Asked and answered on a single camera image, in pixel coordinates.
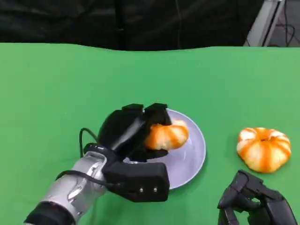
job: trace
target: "robotic hand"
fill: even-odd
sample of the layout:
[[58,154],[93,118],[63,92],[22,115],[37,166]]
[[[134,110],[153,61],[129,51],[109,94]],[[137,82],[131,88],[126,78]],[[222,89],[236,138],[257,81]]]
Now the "robotic hand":
[[218,225],[239,225],[234,214],[247,211],[250,225],[297,225],[291,207],[278,192],[263,185],[263,180],[239,170],[218,204]]
[[146,162],[167,154],[143,144],[152,124],[171,124],[166,108],[156,103],[143,110],[143,105],[132,104],[109,115],[94,135],[97,143],[81,148],[81,158],[72,170],[58,175],[24,224],[76,225],[107,189],[133,202],[166,201],[170,184],[163,163],[123,163],[126,157]]

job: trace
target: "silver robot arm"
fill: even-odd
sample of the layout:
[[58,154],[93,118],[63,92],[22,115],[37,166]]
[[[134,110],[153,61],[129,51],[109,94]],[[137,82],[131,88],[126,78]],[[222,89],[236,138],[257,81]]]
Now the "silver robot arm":
[[[89,151],[79,159],[72,171],[79,171],[97,180],[104,180],[102,168],[106,157]],[[27,217],[25,225],[76,225],[94,201],[106,192],[106,187],[76,175],[63,175],[50,187],[36,210]],[[61,216],[51,215],[51,208],[61,209]]]
[[[77,225],[94,201],[106,190],[133,202],[163,202],[169,195],[169,179],[163,163],[146,162],[167,154],[144,146],[152,124],[170,125],[167,105],[131,104],[115,110],[104,121],[98,136],[87,128],[79,134],[80,156],[72,170],[58,175],[48,194],[27,216],[25,225]],[[83,149],[82,133],[96,143]]]

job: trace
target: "gray floor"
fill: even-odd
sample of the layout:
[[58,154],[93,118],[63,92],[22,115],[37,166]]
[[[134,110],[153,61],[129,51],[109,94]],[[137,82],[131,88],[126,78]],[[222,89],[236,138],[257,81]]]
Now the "gray floor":
[[[293,38],[290,47],[300,47],[300,0],[287,0],[287,21],[288,24],[295,27],[295,37]],[[279,21],[277,24],[285,23],[285,16],[282,11]],[[272,35],[270,45],[278,45],[280,47],[285,46],[285,27],[277,26]]]

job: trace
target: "green table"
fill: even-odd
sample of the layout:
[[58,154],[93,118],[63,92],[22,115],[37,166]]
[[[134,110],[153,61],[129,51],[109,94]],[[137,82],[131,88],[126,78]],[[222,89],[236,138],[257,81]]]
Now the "green table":
[[277,128],[290,137],[291,160],[258,176],[280,190],[300,221],[299,59],[290,48],[116,52],[0,44],[2,224],[21,224],[56,175],[78,160],[80,128],[97,132],[114,109],[153,102],[198,124],[207,143],[202,170],[164,203],[107,193],[81,225],[216,225],[222,192],[238,169],[249,171],[236,153],[244,127]]

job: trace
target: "black backdrop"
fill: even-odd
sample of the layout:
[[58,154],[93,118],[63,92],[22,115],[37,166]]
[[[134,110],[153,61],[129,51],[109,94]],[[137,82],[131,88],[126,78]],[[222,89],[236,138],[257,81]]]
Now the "black backdrop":
[[[115,3],[121,8],[117,19]],[[263,0],[0,0],[0,41],[134,51],[239,46],[262,4]],[[116,31],[120,21],[124,32]]]

